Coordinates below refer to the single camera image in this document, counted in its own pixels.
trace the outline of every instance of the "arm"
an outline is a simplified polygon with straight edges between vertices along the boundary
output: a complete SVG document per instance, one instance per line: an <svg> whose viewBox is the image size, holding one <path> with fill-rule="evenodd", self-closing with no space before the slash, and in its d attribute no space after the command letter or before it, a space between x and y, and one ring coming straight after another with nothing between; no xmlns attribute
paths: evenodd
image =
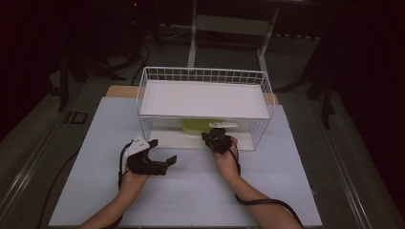
<svg viewBox="0 0 405 229"><path fill-rule="evenodd" d="M121 188L116 197L91 218L87 219L79 228L103 228L113 224L137 199L148 178L147 175L126 173L122 178Z"/></svg>
<svg viewBox="0 0 405 229"><path fill-rule="evenodd" d="M230 149L238 158L235 145L238 140L234 137L232 137L232 140L233 143ZM250 201L269 198L241 178L231 152L228 151L223 155L214 153L213 155L221 176L241 200ZM289 211L278 204L249 205L247 209L261 228L302 228Z"/></svg>

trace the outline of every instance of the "white paper sheet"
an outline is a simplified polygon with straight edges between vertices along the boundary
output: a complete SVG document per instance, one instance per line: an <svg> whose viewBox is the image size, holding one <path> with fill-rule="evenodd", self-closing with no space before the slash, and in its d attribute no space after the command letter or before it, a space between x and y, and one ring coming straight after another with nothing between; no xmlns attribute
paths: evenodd
<svg viewBox="0 0 405 229"><path fill-rule="evenodd" d="M140 134L136 100L104 97L50 221L77 226L117 194L118 159ZM153 149L177 155L164 177L150 177L121 225L128 227L254 227L256 222L217 173L208 150ZM288 203L306 226L322 225L282 106L276 106L254 153L241 152L242 177L271 198Z"/></svg>

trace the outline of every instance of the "floor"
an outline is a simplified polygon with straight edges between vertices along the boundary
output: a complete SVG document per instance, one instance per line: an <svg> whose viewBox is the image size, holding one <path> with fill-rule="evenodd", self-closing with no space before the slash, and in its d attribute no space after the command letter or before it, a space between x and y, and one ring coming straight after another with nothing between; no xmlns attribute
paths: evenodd
<svg viewBox="0 0 405 229"><path fill-rule="evenodd" d="M142 56L150 53L147 62L151 66L186 67L188 29L168 30L162 35L162 48L145 37ZM199 40L196 67L259 70L254 49L224 44L224 40L211 42L207 37ZM297 79L316 45L317 40L273 37L266 52L272 88ZM125 81L92 71L86 83L71 79L70 102L64 112L57 112L58 97L46 96L0 143L0 195L4 197L0 228L48 228L75 160L70 158L80 149L99 100L111 85L131 84L139 66L118 73ZM50 76L56 85L57 77L58 72ZM330 130L326 130L319 117L321 101L305 96L308 86L277 96L324 224L320 228L405 228L339 94L333 92L331 104L336 114L330 116ZM88 118L75 124L70 122L70 112L87 114Z"/></svg>

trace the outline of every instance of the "white wire basket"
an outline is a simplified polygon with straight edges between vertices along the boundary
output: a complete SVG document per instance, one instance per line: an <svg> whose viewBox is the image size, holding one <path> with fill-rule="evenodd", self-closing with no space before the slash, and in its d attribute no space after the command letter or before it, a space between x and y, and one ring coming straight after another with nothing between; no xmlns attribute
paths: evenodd
<svg viewBox="0 0 405 229"><path fill-rule="evenodd" d="M165 93L166 89L171 90L170 94ZM152 98L159 100L159 112L146 108L157 103ZM275 105L267 73L245 70L146 67L137 97L143 137L157 138L161 147L168 148L206 148L201 135L190 135L181 128L185 119L204 118L237 122L239 128L226 129L227 134L238 138L240 150L254 150Z"/></svg>

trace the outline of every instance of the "metal stand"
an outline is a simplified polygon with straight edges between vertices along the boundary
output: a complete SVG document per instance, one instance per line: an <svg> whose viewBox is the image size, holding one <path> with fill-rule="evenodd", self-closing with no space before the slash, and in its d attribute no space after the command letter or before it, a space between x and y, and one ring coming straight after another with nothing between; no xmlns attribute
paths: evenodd
<svg viewBox="0 0 405 229"><path fill-rule="evenodd" d="M191 25L191 45L188 54L187 68L194 68L196 62L196 33L197 30L202 31L219 31L232 32L238 34L263 35L265 41L261 49L257 51L260 70L267 73L265 53L268 42L270 41L274 25L280 8L276 8L271 20L259 21L241 18L229 18L220 16L200 15L197 14L197 0L193 2L193 18Z"/></svg>
<svg viewBox="0 0 405 229"><path fill-rule="evenodd" d="M112 71L96 63L94 60L88 58L86 55L75 51L73 47L70 47L61 54L59 75L60 85L53 90L54 96L60 96L59 112L63 111L69 101L69 71L71 71L77 82L86 82L88 75L84 69L84 64L110 79L125 80L125 78L116 75Z"/></svg>
<svg viewBox="0 0 405 229"><path fill-rule="evenodd" d="M282 88L273 90L275 93L285 93L311 81L312 85L307 91L307 96L309 99L317 99L321 93L324 93L321 117L327 129L330 128L329 114L333 113L330 104L333 78L342 61L348 57L348 51L352 49L352 38L346 35L346 24L342 20L340 14L334 15L301 77Z"/></svg>

